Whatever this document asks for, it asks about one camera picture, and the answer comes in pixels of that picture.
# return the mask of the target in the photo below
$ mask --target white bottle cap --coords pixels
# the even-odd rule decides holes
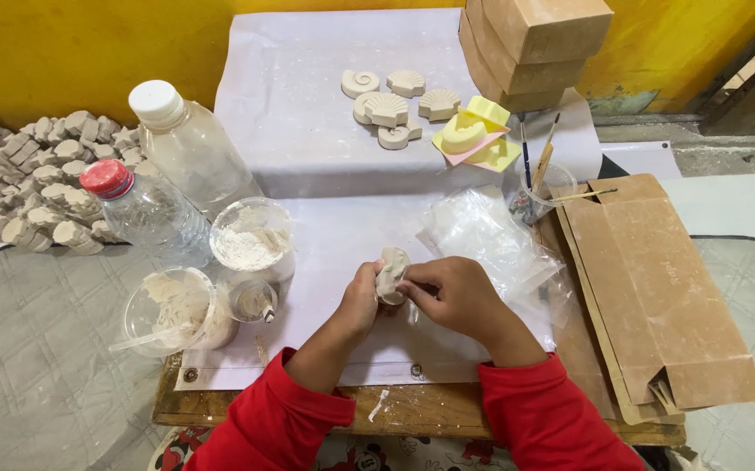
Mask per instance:
[[[185,110],[182,96],[164,80],[148,80],[138,84],[127,101],[145,127],[170,126]]]

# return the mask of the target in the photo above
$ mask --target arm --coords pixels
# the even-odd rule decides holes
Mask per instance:
[[[351,425],[355,402],[336,384],[351,350],[372,328],[375,273],[382,267],[361,266],[328,321],[299,351],[285,348],[276,355],[232,402],[184,471],[308,469],[331,427]]]
[[[521,471],[643,470],[490,284],[461,257],[412,265],[398,290],[436,324],[476,339],[492,362],[480,365],[485,413]]]

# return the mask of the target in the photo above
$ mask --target plastic bottle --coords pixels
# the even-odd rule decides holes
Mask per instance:
[[[164,80],[137,85],[128,102],[144,155],[209,221],[238,199],[263,196],[212,112]]]
[[[166,265],[201,268],[212,260],[211,225],[170,183],[133,175],[118,160],[87,167],[81,185],[101,200],[110,230]]]

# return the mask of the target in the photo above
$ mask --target red shirt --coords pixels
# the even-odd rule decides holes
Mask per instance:
[[[354,400],[296,384],[284,371],[285,348],[229,406],[184,471],[300,471],[314,463],[331,427],[348,427]],[[520,471],[644,470],[567,378],[556,355],[526,368],[478,367],[485,413],[497,441]]]

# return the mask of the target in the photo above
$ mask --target red bottle cap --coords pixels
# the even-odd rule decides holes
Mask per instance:
[[[99,160],[79,177],[81,186],[101,199],[118,198],[133,186],[133,174],[120,161]]]

